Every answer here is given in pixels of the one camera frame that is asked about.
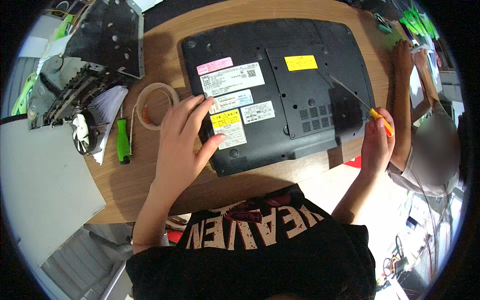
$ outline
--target screwdriver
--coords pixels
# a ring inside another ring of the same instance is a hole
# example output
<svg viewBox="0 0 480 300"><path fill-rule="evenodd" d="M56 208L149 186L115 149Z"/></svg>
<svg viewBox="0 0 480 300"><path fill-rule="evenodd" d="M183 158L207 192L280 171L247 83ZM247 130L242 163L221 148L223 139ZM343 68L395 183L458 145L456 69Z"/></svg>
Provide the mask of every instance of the screwdriver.
<svg viewBox="0 0 480 300"><path fill-rule="evenodd" d="M362 101L362 99L360 99L357 95L355 95L355 93L353 93L352 91L350 91L341 81L339 81L338 79L336 79L335 77L333 77L332 75L330 75L330 77L332 78L333 81L335 81L337 84L339 84L340 86L342 86L344 89L346 89L350 94L352 94L356 99L358 99L367 109L369 109L369 114L376 120L378 118L382 118L384 119L384 128L385 128L385 133L387 134L388 137L392 137L394 136L395 132L393 130L393 128L390 126L390 124L388 124L388 122L385 120L385 118L379 114L378 112L376 112L373 108L369 107L368 105L365 104L365 102Z"/></svg>
<svg viewBox="0 0 480 300"><path fill-rule="evenodd" d="M120 119L117 121L117 155L121 165L130 163L130 143L127 137L127 120L123 117L123 103L120 106Z"/></svg>

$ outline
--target pink sticker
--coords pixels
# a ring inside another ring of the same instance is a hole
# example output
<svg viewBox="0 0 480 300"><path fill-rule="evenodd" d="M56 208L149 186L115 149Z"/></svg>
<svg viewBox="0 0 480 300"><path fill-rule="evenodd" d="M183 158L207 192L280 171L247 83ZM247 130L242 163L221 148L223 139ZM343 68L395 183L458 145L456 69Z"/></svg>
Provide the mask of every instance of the pink sticker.
<svg viewBox="0 0 480 300"><path fill-rule="evenodd" d="M207 74L216 70L220 70L226 67L233 66L232 58L225 57L224 59L215 60L212 62L208 62L206 64L200 65L197 67L198 75Z"/></svg>

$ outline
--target white fan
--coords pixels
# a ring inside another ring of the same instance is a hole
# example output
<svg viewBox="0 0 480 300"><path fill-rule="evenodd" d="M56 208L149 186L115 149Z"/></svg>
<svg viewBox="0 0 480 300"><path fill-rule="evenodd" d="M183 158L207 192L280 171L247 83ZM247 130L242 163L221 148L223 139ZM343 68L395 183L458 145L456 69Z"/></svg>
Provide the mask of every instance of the white fan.
<svg viewBox="0 0 480 300"><path fill-rule="evenodd" d="M78 152L82 155L85 155L88 152L88 147L90 145L90 139L88 138L88 125L85 120L85 116L82 113L77 113L75 119L73 119L72 125L73 128L73 142L77 147Z"/></svg>

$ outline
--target screwdriver handle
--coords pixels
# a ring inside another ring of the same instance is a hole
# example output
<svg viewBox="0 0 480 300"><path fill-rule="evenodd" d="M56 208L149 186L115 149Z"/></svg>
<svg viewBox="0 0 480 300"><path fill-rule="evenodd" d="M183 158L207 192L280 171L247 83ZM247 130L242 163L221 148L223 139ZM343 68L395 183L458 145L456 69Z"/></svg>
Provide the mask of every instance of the screwdriver handle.
<svg viewBox="0 0 480 300"><path fill-rule="evenodd" d="M130 143L127 137L127 120L120 118L117 121L118 136L117 136L117 155L121 165L130 163Z"/></svg>
<svg viewBox="0 0 480 300"><path fill-rule="evenodd" d="M368 112L375 120L378 119L378 118L382 118L384 120L384 128L385 128L385 133L387 134L388 137L392 137L395 135L395 132L392 128L392 126L390 126L390 124L388 124L388 122L385 120L385 118L379 114L378 112L376 112L373 108L370 109L370 111Z"/></svg>

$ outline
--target left hand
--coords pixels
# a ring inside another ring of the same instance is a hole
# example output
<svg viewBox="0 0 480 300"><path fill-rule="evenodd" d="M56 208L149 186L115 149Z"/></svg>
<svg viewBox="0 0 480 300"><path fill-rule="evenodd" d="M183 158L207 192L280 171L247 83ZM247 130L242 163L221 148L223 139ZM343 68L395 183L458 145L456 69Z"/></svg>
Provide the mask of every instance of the left hand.
<svg viewBox="0 0 480 300"><path fill-rule="evenodd" d="M190 96L170 108L162 120L156 177L152 185L160 187L165 199L175 201L197 178L208 160L225 140L212 136L197 154L193 152L202 120L213 104L213 97Z"/></svg>
<svg viewBox="0 0 480 300"><path fill-rule="evenodd" d="M384 108L375 109L395 130L392 116ZM365 137L361 147L360 174L369 179L376 179L385 172L395 146L395 135L388 137L385 133L384 120L371 118L365 125Z"/></svg>

